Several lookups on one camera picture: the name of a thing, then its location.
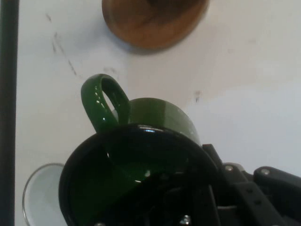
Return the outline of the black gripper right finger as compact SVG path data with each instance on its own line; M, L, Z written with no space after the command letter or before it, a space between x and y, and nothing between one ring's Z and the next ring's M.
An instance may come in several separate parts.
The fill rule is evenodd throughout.
M204 191L204 226L299 226L301 179L273 167L253 174L240 165L222 163L214 146L203 150L217 165L218 175Z

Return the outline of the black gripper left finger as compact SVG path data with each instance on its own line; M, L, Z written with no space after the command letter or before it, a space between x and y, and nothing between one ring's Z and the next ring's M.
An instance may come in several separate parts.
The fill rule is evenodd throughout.
M96 215L95 226L218 226L210 185L132 192Z

